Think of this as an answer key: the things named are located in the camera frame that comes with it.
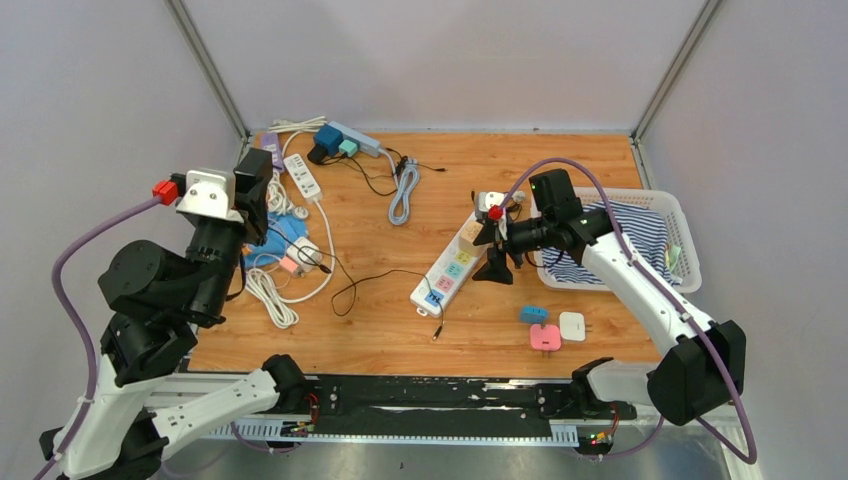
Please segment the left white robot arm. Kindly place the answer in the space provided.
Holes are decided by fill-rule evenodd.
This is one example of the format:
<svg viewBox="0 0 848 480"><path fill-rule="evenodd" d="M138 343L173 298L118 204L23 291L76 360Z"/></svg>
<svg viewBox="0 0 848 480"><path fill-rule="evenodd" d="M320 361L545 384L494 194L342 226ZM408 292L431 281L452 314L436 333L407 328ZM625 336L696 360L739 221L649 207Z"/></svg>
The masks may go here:
<svg viewBox="0 0 848 480"><path fill-rule="evenodd" d="M273 355L234 383L151 410L148 398L196 346L195 328L224 320L243 249L269 227L272 156L250 149L231 171L193 169L159 182L136 213L173 206L193 226L184 255L137 240L113 257L98 285L112 311L99 342L84 339L89 375L73 417L39 442L62 479L147 479L194 441L244 416L298 411L307 382L288 355Z"/></svg>

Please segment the white cube adapter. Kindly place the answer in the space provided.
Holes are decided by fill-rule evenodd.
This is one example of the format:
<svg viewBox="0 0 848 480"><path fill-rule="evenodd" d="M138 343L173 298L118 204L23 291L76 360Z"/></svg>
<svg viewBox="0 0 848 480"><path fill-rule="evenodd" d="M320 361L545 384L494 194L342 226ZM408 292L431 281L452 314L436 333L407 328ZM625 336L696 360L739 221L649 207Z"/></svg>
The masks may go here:
<svg viewBox="0 0 848 480"><path fill-rule="evenodd" d="M317 246L305 237L299 237L287 248L287 255L305 271L322 264L323 254Z"/></svg>

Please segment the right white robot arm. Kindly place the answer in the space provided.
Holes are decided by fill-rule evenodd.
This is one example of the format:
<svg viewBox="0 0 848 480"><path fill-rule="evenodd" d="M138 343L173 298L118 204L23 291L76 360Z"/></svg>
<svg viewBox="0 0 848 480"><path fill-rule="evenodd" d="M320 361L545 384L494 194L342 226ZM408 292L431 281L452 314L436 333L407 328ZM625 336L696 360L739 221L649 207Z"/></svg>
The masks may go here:
<svg viewBox="0 0 848 480"><path fill-rule="evenodd" d="M590 362L572 374L571 403L584 417L596 417L612 402L654 407L682 426L729 402L743 391L746 336L732 320L715 321L692 306L657 273L624 235L610 205L583 207L568 173L554 169L529 177L537 216L510 218L512 198L480 200L482 229L474 242L486 247L476 281L510 285L512 262L555 248L586 268L642 324L662 359L657 364L611 358Z"/></svg>

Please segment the white power strip blue USB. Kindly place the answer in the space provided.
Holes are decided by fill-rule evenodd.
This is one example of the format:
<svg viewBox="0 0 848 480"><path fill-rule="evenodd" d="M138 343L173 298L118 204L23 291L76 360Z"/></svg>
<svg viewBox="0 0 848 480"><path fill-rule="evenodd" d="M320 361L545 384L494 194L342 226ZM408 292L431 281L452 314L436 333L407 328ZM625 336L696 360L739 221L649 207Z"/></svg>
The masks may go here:
<svg viewBox="0 0 848 480"><path fill-rule="evenodd" d="M471 213L411 292L409 299L419 315L440 317L473 273L486 249L470 239L478 233L476 225L477 215Z"/></svg>

